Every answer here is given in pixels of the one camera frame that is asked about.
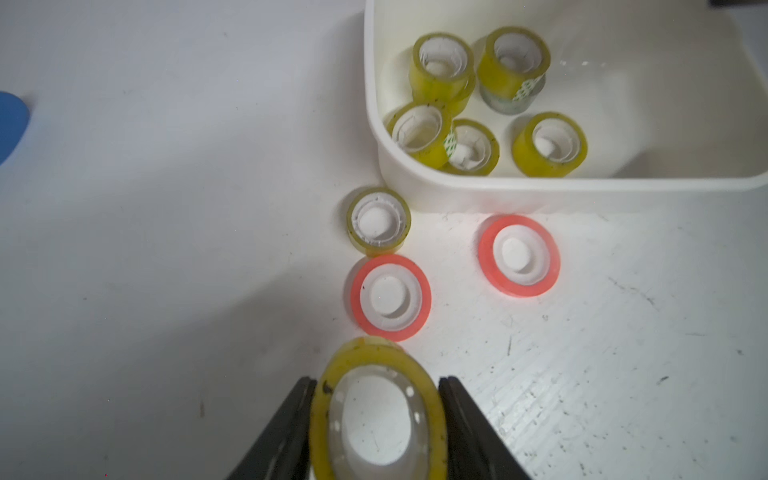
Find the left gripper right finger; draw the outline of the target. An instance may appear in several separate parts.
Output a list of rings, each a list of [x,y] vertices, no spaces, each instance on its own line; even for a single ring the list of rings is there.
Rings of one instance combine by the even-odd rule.
[[[441,377],[438,391],[446,416],[448,479],[531,479],[457,377]]]

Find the clear tape roll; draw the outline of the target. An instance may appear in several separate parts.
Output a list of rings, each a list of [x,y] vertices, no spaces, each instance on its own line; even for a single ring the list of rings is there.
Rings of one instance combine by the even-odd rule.
[[[483,85],[480,85],[479,90],[481,97],[492,110],[503,115],[514,116],[524,113],[536,100],[545,85],[546,77],[543,77],[527,96],[517,100],[502,99],[491,93]]]
[[[395,253],[412,224],[405,200],[384,187],[360,191],[352,198],[345,219],[351,243],[369,257]]]

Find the red tape roll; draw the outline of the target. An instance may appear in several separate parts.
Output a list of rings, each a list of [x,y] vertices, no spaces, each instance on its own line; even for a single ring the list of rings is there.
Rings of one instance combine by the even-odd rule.
[[[349,303],[353,319],[366,334],[402,342],[426,324],[432,292],[416,263],[385,255],[359,268],[349,288]]]
[[[513,297],[543,295],[560,275],[554,238],[541,224],[521,215],[493,217],[480,234],[477,258],[489,283]]]

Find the yellow tape roll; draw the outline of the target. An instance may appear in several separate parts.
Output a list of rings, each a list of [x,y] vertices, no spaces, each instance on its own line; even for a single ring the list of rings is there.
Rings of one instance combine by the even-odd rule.
[[[433,169],[449,161],[446,141],[452,118],[441,103],[412,101],[397,110],[387,124],[391,139],[407,155]]]
[[[448,434],[437,387],[395,343],[351,340],[318,382],[309,448],[318,479],[444,479]]]
[[[408,79],[414,101],[442,106],[447,116],[455,118],[476,87],[473,52],[455,35],[423,35],[412,48]]]
[[[547,44],[522,27],[502,27],[491,32],[477,68],[481,85],[503,100],[530,95],[551,65]]]
[[[563,178],[578,168],[588,154],[581,127],[556,112],[534,115],[511,147],[517,168],[527,177]]]
[[[448,162],[441,171],[460,176],[489,176],[500,158],[495,135],[481,123],[469,119],[453,121]]]

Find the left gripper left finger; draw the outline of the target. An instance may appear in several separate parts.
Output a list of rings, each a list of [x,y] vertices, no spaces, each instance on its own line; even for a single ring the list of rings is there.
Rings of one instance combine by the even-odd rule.
[[[310,409],[317,381],[301,377],[227,479],[309,478]]]

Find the yellow tape roll front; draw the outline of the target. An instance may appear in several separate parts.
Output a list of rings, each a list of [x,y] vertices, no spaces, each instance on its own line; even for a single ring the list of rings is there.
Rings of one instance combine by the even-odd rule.
[[[495,135],[481,123],[469,119],[453,121],[448,162],[441,171],[460,176],[489,176],[500,158]]]

